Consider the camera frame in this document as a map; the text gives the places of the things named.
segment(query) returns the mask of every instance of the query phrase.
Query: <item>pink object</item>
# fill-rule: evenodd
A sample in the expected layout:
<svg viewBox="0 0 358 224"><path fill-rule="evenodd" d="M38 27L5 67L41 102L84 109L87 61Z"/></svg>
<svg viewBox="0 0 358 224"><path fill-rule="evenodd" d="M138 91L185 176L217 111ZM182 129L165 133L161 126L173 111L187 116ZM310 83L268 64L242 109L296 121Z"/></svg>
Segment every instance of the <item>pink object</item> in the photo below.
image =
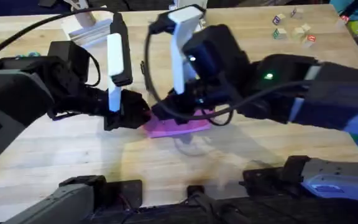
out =
<svg viewBox="0 0 358 224"><path fill-rule="evenodd" d="M201 115L201 111L197 111L195 115ZM177 125L174 119L160 121L154 114L152 114L151 120L143 125L143 128L146 130L148 137L160 138L207 130L211 128L211 124L207 120L198 120L189 121L187 124Z"/></svg>

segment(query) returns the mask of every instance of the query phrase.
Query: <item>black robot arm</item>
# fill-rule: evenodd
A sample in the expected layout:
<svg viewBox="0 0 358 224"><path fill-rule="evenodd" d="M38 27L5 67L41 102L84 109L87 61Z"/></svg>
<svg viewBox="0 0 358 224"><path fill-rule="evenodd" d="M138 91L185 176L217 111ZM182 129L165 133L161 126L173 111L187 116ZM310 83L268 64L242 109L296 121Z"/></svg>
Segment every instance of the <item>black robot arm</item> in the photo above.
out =
<svg viewBox="0 0 358 224"><path fill-rule="evenodd" d="M154 24L149 27L149 36L172 30L161 26L155 31ZM165 99L158 100L146 65L146 82L158 102L152 111L161 120L175 119L182 124L236 110L249 118L358 134L358 69L283 54L251 62L225 25L194 33L182 52L198 75L185 83L182 94L173 89ZM196 110L214 110L219 105L229 107L194 116Z"/></svg>

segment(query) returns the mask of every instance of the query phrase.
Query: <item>wooden tabletop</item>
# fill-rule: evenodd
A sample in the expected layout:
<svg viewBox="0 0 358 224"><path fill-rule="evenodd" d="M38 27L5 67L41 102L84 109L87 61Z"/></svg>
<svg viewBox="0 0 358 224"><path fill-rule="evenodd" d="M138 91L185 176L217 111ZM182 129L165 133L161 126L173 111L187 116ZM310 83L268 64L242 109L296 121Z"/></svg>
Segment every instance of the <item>wooden tabletop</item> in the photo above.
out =
<svg viewBox="0 0 358 224"><path fill-rule="evenodd" d="M304 23L312 27L317 42L304 49L292 39L273 40L274 15L288 15L291 6L209 9L208 24L226 24L251 60L275 53L310 55L358 68L358 48L346 28L336 28L338 16L330 5L300 6L302 20L285 21L287 32ZM146 93L139 63L143 59L147 26L161 12L123 12L129 29L134 83ZM100 12L98 16L110 15ZM49 16L0 17L0 42ZM61 21L26 34L0 53L12 57L29 52L46 55L53 40L65 40ZM162 96L172 87L170 36L152 39L151 72ZM98 59L107 88L106 43L89 51ZM90 65L89 82L96 79ZM235 115L225 127L172 138L149 139L142 128L103 131L103 119L75 116L52 122L43 116L27 128L0 156L0 221L23 211L52 193L59 182L77 175L105 175L108 181L141 179L144 205L177 203L190 184L214 186L212 196L238 196L231 183L241 180L244 169L281 166L290 155L308 155L334 161L358 161L358 148L347 133L322 128L282 125Z"/></svg>

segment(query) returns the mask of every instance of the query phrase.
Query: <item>cable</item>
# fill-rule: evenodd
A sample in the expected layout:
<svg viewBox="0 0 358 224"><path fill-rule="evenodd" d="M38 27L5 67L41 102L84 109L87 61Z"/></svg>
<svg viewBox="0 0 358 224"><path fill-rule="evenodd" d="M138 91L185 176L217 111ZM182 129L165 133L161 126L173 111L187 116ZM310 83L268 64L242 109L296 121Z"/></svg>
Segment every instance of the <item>cable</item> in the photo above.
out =
<svg viewBox="0 0 358 224"><path fill-rule="evenodd" d="M133 11L133 9L129 6L129 3L127 0L122 0L124 4L127 6L128 11Z"/></svg>
<svg viewBox="0 0 358 224"><path fill-rule="evenodd" d="M0 43L0 51L5 48L6 46L8 46L9 44L11 44L12 42L14 42L15 40L17 40L19 37L23 36L24 34L28 33L29 31L39 27L39 26L42 26L48 22L52 22L52 21L55 21L57 19L61 19L61 18L64 18L64 17L68 17L68 16L72 16L72 15L75 15L75 14L78 14L78 13L82 13L82 12L93 12L93 11L106 11L106 12L112 12L112 13L116 13L115 11L113 10L110 10L108 8L102 8L102 7L99 7L99 8L89 8L89 9L80 9L80 10L77 10L77 11L73 11L73 12L69 12L69 13L65 13L65 14L60 14L60 15L57 15L57 16L52 16L50 18L47 18L47 19L44 19L44 20L41 20L41 21L38 21L36 22L35 24L32 24L22 30L20 30L19 32L17 32L16 34L14 34L13 36L11 36L10 38L2 41Z"/></svg>
<svg viewBox="0 0 358 224"><path fill-rule="evenodd" d="M90 86L90 87L96 87L96 86L99 85L100 79L101 79L100 66L99 66L99 63L98 63L97 59L94 58L92 54L89 53L89 56L92 58L92 61L93 61L93 63L94 63L94 66L96 67L96 69L97 69L97 71L98 71L98 80L96 81L96 83L94 83L94 84L92 84L92 85L88 85L88 86Z"/></svg>
<svg viewBox="0 0 358 224"><path fill-rule="evenodd" d="M203 115L207 115L207 113L205 113L204 110L201 110L201 112L202 112ZM229 116L227 117L227 120L226 120L224 123L222 123L222 124L219 124L219 123L215 122L215 121L214 121L213 119L211 119L211 118L208 118L207 121L208 121L209 123L211 123L212 125L215 125L215 126L225 126L225 125L228 125L228 124L231 122L231 120L233 119L233 114L234 114L234 111L230 111L230 112L229 112Z"/></svg>
<svg viewBox="0 0 358 224"><path fill-rule="evenodd" d="M135 212L131 211L128 215L124 217L124 219L121 221L121 224L125 224L125 222L132 217L135 214Z"/></svg>
<svg viewBox="0 0 358 224"><path fill-rule="evenodd" d="M181 119L184 119L184 120L201 120L201 119L210 119L210 118L214 118L214 117L217 117L217 116L220 116L222 114L225 114L225 113L229 113L233 110L236 110L238 108L240 108L241 106L247 104L247 103L250 103L260 97L263 97L265 95L268 95L270 93L273 93L275 91L278 91L278 90L282 90L282 89L285 89L285 88L289 88L289 87L294 87L294 86L302 86L302 85L311 85L312 84L312 80L302 80L302 81L297 81L297 82L289 82L289 83L284 83L284 84L280 84L280 85L277 85L277 86L274 86L274 87L271 87L269 89L266 89L266 90L262 90L252 96L249 96L247 98L244 98L242 101L236 103L235 105L233 106L229 106L225 109L222 109L222 110L219 110L219 111L216 111L214 113L210 113L210 114L207 114L207 115L200 115L200 116L189 116L187 114L182 114L182 113L178 113L176 111L174 111L173 109L169 108L162 100L161 100L161 97L158 95L155 87L154 87L154 84L153 84L153 81L152 81L152 78L150 76L150 70L149 70L149 47L150 47L150 40L151 40L151 30L149 29L148 33L147 33L147 36L146 36L146 41L145 41L145 49L144 49L144 62L145 62L145 73L144 73L144 76L145 76L145 82L149 84L149 92L153 95L153 97L155 98L155 100L157 101L157 103L167 112L169 113L170 115L174 116L174 117L177 117L177 118L181 118Z"/></svg>

